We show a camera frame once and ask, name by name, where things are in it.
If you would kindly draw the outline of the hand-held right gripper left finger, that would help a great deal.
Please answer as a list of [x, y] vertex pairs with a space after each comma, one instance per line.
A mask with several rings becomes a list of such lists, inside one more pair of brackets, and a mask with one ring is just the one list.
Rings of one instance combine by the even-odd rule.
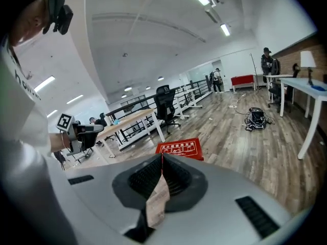
[[160, 154], [123, 170], [112, 182], [112, 189], [124, 207], [144, 210], [161, 177], [162, 160]]

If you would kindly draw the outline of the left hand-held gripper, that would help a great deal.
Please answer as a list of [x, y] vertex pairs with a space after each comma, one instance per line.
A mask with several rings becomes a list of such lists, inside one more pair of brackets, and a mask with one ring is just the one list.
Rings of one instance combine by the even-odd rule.
[[97, 136], [104, 130], [103, 125], [82, 125], [74, 116], [62, 113], [56, 124], [61, 132], [63, 146], [69, 154], [78, 154], [92, 148], [97, 142]]

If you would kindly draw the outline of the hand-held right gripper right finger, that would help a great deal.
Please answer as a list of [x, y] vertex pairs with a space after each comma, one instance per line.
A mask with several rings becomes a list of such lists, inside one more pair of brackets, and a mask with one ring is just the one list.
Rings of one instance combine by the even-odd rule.
[[163, 177], [167, 183], [170, 199], [166, 213], [180, 213], [196, 206], [208, 189], [205, 174], [196, 166], [200, 161], [186, 157], [163, 154]]

